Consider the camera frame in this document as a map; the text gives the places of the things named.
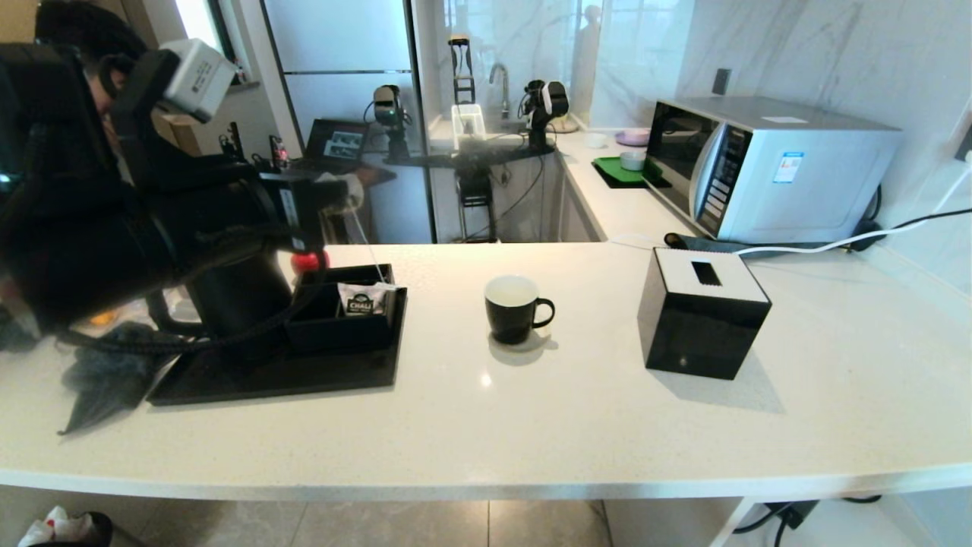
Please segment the black electric kettle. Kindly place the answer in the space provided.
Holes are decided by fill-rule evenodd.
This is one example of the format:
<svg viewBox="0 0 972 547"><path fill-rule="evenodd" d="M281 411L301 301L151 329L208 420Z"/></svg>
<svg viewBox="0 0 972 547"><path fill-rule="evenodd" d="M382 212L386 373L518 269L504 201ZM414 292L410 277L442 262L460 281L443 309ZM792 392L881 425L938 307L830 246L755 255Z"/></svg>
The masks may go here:
<svg viewBox="0 0 972 547"><path fill-rule="evenodd" d="M191 278L185 289L200 322L185 323L169 314L163 291L146 298L160 331L190 338L223 340L256 327L292 304L292 292L273 252L224 264Z"/></svg>

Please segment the white tea bag packet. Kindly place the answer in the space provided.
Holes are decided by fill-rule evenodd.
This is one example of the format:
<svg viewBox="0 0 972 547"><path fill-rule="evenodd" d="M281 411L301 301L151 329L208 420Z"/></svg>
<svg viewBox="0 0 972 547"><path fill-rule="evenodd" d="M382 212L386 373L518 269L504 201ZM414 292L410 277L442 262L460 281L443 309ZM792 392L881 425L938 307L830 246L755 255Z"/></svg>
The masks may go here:
<svg viewBox="0 0 972 547"><path fill-rule="evenodd" d="M372 285L338 283L336 288L346 316L385 315L389 297L398 290L396 285L388 283Z"/></svg>

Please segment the black laptop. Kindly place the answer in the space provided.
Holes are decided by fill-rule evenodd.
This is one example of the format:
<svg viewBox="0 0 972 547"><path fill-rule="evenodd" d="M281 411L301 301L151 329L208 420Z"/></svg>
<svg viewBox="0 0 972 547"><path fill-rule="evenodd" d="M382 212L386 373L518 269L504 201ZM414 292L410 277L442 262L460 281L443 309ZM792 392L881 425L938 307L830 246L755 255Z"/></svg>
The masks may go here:
<svg viewBox="0 0 972 547"><path fill-rule="evenodd" d="M314 120L305 155L294 162L295 169L331 175L355 171L361 165L368 131L365 122Z"/></svg>

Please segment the brown wooden desk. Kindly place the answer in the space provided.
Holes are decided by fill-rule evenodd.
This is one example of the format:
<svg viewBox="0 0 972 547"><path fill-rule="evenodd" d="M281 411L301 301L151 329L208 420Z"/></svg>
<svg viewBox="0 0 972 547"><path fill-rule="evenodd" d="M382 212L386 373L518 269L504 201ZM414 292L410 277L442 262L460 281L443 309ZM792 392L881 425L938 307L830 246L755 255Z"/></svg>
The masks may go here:
<svg viewBox="0 0 972 547"><path fill-rule="evenodd" d="M320 224L325 242L327 245L364 245L368 242L376 242L372 189L395 180L396 174L382 167L365 163L352 174L344 176L353 176L355 180L350 193L352 212L342 216L326 217L323 216L322 211Z"/></svg>

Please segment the white refrigerator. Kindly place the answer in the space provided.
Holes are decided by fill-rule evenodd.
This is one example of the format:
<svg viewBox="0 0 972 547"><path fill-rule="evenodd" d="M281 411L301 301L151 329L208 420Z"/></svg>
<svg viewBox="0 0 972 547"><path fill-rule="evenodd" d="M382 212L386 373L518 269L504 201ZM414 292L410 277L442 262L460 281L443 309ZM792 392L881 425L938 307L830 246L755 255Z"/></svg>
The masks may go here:
<svg viewBox="0 0 972 547"><path fill-rule="evenodd" d="M374 91L399 88L410 122L404 141L412 158L427 152L426 129L409 0L261 0L282 88L301 152L312 122L368 122L364 159L381 165L388 128L375 119ZM435 242L428 170L388 166L395 179L368 191L367 238L380 245Z"/></svg>

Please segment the black teleoperation rig stand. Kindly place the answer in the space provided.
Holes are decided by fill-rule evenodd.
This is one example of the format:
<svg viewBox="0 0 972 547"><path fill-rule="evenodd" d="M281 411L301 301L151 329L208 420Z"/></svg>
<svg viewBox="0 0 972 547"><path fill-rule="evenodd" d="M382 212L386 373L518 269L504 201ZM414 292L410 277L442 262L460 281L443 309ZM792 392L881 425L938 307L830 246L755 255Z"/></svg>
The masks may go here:
<svg viewBox="0 0 972 547"><path fill-rule="evenodd" d="M472 70L471 40L462 34L453 34L447 42L453 69L453 97L454 105L476 103L475 74ZM519 104L517 115L522 115L521 108L525 96ZM555 146L549 153L532 152L528 147L528 129L524 125L514 124L513 118L508 122L497 122L501 135L520 136L522 142L518 146L501 146L494 139L486 135L485 140L469 140L462 143L459 151L445 153L445 155L411 156L403 165L417 166L422 169L451 169L457 184L457 198L459 205L459 231L461 242L497 242L497 221L493 196L493 168L506 166L515 160L531 158L544 159L549 153L554 153Z"/></svg>

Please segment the white translucent basket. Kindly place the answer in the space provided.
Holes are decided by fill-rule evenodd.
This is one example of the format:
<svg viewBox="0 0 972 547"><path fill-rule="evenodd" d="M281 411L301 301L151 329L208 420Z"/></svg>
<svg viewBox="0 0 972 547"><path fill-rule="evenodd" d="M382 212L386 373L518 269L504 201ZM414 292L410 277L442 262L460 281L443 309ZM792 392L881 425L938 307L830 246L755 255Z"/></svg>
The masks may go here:
<svg viewBox="0 0 972 547"><path fill-rule="evenodd" d="M485 140L486 127L482 108L475 103L464 103L451 107L451 127L453 149L459 151L462 143L469 140Z"/></svg>

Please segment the black rectangular serving tray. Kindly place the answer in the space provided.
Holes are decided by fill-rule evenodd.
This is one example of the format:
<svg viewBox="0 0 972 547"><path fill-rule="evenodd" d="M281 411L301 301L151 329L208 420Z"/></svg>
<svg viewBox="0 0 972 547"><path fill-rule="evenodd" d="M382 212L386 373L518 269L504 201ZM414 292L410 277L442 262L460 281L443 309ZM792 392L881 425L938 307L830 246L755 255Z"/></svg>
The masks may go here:
<svg viewBox="0 0 972 547"><path fill-rule="evenodd" d="M398 340L386 349L299 353L289 337L274 356L245 360L230 349L179 358L148 395L156 407L221 403L276 396L392 388L398 371L404 311Z"/></svg>

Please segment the black mug white inside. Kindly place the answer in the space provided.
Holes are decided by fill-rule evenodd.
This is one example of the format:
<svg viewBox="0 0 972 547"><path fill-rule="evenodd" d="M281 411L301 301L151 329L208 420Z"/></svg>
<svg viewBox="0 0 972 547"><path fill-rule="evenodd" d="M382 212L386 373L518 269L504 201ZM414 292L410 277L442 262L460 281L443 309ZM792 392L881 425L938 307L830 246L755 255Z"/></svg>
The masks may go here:
<svg viewBox="0 0 972 547"><path fill-rule="evenodd" d="M503 345L521 345L556 316L551 300L539 295L538 284L522 276L495 277L484 287L491 336Z"/></svg>

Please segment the dark grey cloth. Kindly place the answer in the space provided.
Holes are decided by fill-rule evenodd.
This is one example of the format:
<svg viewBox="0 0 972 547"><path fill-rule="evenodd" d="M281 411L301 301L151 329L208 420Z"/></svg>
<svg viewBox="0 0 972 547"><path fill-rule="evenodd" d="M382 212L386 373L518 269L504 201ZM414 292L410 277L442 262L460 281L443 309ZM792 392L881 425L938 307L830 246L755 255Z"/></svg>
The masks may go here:
<svg viewBox="0 0 972 547"><path fill-rule="evenodd" d="M82 432L117 413L135 409L148 394L156 375L171 360L173 356L105 353L93 347L79 347L75 350L75 362L62 376L62 384L76 398L67 425L58 435Z"/></svg>

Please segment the green and black tray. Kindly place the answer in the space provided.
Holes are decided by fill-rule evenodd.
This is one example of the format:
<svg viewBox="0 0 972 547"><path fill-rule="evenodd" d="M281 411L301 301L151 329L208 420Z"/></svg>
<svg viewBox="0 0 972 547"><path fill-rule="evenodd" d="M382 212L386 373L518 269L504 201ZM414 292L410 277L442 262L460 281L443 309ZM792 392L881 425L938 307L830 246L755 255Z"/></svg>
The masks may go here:
<svg viewBox="0 0 972 547"><path fill-rule="evenodd" d="M621 169L619 156L597 158L592 166L611 189L647 189L649 186L667 189L671 187L659 165L647 158L643 171Z"/></svg>

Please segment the black tissue box white lid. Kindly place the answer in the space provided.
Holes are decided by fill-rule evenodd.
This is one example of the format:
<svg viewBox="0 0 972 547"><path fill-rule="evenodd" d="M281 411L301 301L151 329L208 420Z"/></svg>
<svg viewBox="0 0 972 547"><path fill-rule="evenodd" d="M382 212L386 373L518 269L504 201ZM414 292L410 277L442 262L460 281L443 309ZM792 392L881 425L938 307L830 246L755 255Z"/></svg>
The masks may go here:
<svg viewBox="0 0 972 547"><path fill-rule="evenodd" d="M636 314L645 367L735 380L772 305L736 254L655 247Z"/></svg>

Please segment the silver microwave oven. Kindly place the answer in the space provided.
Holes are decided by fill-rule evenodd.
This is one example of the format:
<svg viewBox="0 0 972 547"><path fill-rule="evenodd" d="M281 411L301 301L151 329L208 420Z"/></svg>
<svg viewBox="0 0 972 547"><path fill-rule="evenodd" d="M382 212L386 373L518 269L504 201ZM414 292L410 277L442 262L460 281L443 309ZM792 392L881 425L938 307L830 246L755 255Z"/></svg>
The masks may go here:
<svg viewBox="0 0 972 547"><path fill-rule="evenodd" d="M654 109L642 177L703 236L802 245L853 235L904 138L899 128L763 96Z"/></svg>

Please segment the grey power adapter brick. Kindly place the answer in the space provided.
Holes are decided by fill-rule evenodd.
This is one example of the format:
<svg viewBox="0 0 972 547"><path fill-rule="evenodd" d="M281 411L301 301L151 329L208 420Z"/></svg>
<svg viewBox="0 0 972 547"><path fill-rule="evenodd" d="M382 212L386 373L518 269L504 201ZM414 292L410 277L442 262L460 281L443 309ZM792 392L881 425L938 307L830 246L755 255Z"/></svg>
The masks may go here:
<svg viewBox="0 0 972 547"><path fill-rule="evenodd" d="M764 506L774 517L784 520L792 530L802 526L820 501L770 502Z"/></svg>

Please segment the window with dark frame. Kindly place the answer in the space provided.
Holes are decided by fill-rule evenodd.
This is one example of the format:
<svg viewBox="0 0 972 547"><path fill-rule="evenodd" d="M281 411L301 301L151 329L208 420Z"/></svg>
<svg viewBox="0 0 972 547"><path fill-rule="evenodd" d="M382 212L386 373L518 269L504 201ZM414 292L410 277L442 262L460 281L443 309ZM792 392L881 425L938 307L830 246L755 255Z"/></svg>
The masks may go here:
<svg viewBox="0 0 972 547"><path fill-rule="evenodd" d="M181 27L188 39L197 39L212 46L223 58L228 59L235 69L232 87L243 86L247 82L245 70L240 65L236 48L229 33L222 9L222 0L175 0Z"/></svg>

